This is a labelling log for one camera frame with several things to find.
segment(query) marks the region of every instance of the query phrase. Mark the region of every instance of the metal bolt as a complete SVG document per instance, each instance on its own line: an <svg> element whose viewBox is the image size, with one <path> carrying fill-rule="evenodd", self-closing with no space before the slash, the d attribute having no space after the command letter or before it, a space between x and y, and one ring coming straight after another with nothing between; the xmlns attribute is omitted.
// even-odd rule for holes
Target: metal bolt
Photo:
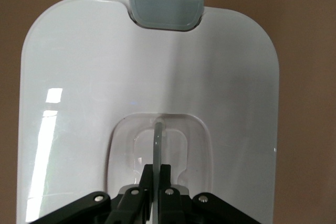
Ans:
<svg viewBox="0 0 336 224"><path fill-rule="evenodd" d="M208 197L204 196L204 195L201 195L198 200L202 203L206 203L208 202Z"/></svg>
<svg viewBox="0 0 336 224"><path fill-rule="evenodd" d="M174 190L173 189L167 189L166 191L164 191L166 194L168 195L172 195L174 193Z"/></svg>
<svg viewBox="0 0 336 224"><path fill-rule="evenodd" d="M131 191L131 195L137 195L138 193L139 193L139 190L136 190L136 189Z"/></svg>
<svg viewBox="0 0 336 224"><path fill-rule="evenodd" d="M102 195L96 196L96 197L94 198L95 202L100 202L100 201L102 201L103 199L104 199L104 196L102 196Z"/></svg>

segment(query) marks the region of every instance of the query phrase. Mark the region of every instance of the gray plastic clip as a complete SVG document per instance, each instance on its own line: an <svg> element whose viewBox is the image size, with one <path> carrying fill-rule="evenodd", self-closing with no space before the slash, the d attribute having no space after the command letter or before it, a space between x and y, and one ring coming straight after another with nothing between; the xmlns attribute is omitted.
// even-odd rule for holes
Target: gray plastic clip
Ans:
<svg viewBox="0 0 336 224"><path fill-rule="evenodd" d="M203 14L203 0L129 0L132 18L143 27L187 31Z"/></svg>

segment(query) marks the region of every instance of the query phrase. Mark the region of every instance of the cardboard surface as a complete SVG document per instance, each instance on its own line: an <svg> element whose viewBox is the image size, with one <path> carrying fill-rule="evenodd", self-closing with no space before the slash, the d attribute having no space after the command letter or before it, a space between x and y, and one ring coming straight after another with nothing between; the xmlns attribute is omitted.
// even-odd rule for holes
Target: cardboard surface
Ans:
<svg viewBox="0 0 336 224"><path fill-rule="evenodd" d="M0 219L15 223L20 55L36 18L60 0L0 0ZM204 0L241 12L280 63L275 224L336 223L336 0Z"/></svg>

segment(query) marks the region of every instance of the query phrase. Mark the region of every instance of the silver screw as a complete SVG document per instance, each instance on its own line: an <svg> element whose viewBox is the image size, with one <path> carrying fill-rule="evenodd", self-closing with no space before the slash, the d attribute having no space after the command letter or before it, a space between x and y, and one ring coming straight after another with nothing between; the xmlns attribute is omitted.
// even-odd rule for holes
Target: silver screw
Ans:
<svg viewBox="0 0 336 224"><path fill-rule="evenodd" d="M166 191L164 191L166 194L168 195L172 195L174 193L174 190L173 189L167 189Z"/></svg>
<svg viewBox="0 0 336 224"><path fill-rule="evenodd" d="M102 195L96 196L96 197L94 198L95 202L100 202L100 201L102 201L103 199L104 199L104 196L102 196Z"/></svg>
<svg viewBox="0 0 336 224"><path fill-rule="evenodd" d="M139 193L139 190L136 190L136 189L131 191L131 195L137 195L138 193Z"/></svg>
<svg viewBox="0 0 336 224"><path fill-rule="evenodd" d="M204 196L204 195L201 195L198 200L202 203L206 203L208 202L208 197Z"/></svg>

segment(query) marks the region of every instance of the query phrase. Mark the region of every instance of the rounded square recess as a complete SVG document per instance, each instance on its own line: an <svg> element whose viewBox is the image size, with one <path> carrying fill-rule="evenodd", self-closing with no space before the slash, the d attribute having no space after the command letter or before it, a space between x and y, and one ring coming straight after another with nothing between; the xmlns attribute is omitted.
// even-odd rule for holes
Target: rounded square recess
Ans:
<svg viewBox="0 0 336 224"><path fill-rule="evenodd" d="M163 120L162 164L172 166L171 182L186 186L190 195L211 190L209 134L196 117L185 114L133 114L114 128L107 168L107 191L113 196L140 181L145 164L153 163L156 121Z"/></svg>

